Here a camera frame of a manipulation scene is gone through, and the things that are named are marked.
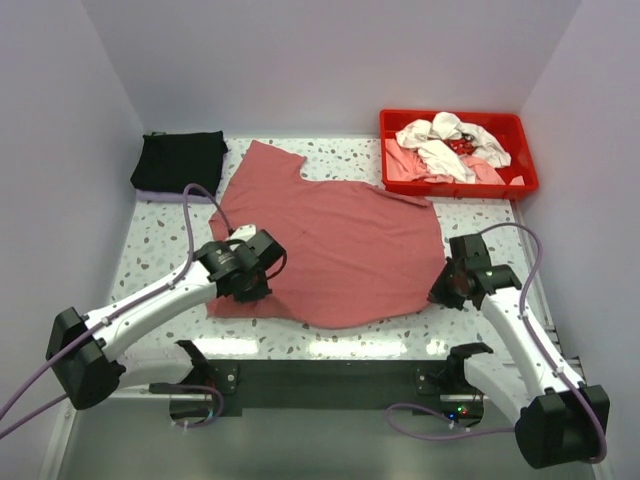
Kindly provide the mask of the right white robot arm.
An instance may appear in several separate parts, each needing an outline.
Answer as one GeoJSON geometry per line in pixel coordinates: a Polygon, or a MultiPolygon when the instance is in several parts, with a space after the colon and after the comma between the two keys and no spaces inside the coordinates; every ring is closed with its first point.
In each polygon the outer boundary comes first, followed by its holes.
{"type": "Polygon", "coordinates": [[[535,469],[604,460],[609,397],[576,372],[535,318],[526,300],[532,281],[494,264],[481,234],[453,237],[449,246],[430,301],[457,310],[472,303],[498,333],[515,369],[508,371],[488,345],[465,344],[450,350],[439,383],[488,395],[535,469]]]}

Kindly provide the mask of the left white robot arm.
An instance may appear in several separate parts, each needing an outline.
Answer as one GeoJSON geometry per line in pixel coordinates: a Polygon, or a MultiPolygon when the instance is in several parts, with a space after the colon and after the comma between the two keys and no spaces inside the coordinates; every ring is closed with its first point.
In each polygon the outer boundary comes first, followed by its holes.
{"type": "Polygon", "coordinates": [[[266,230],[238,228],[228,239],[191,247],[170,274],[109,306],[79,314],[70,307],[53,323],[46,359],[73,407],[87,410],[121,388],[176,384],[185,392],[207,380],[205,358],[189,341],[131,354],[129,348],[169,320],[220,297],[237,303],[271,294],[269,269],[287,252],[266,230]]]}

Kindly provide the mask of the dusty pink t shirt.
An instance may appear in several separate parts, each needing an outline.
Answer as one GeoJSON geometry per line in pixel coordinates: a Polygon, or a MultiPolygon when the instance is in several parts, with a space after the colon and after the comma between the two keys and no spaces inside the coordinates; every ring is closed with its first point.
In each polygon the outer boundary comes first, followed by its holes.
{"type": "Polygon", "coordinates": [[[433,204],[365,182],[310,181],[304,157],[251,142],[209,225],[266,230],[287,252],[271,294],[208,304],[215,318],[281,318],[345,329],[417,313],[445,265],[433,204]]]}

